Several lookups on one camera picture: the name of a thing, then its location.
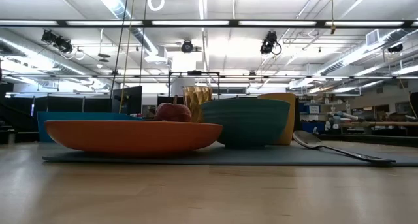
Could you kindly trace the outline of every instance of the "red apple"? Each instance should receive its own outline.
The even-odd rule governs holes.
[[[155,120],[190,122],[191,112],[189,108],[182,104],[176,104],[177,95],[174,96],[174,104],[161,103],[155,111]]]

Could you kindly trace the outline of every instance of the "metal spoon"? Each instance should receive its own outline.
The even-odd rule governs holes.
[[[322,145],[322,141],[319,138],[317,138],[315,135],[313,135],[311,133],[308,133],[306,131],[295,131],[293,133],[293,138],[300,145],[302,145],[302,146],[304,146],[308,149],[319,150],[321,148],[328,148],[330,150],[343,153],[343,154],[348,155],[350,157],[360,159],[362,161],[372,162],[372,163],[376,163],[376,162],[379,162],[379,163],[394,163],[394,162],[396,162],[395,160],[392,160],[392,159],[384,159],[384,158],[378,158],[378,157],[369,156],[369,155],[362,155],[362,154],[359,154],[359,153],[347,152],[345,150],[332,148],[330,146],[324,146],[324,145]]]

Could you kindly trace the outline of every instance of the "plate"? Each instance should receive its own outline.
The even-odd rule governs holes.
[[[167,121],[52,120],[45,127],[71,149],[146,157],[204,148],[222,132],[222,125]]]

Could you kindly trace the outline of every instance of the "wooden table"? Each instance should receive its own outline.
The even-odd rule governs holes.
[[[0,146],[1,224],[418,222],[417,168],[42,163],[49,150]]]

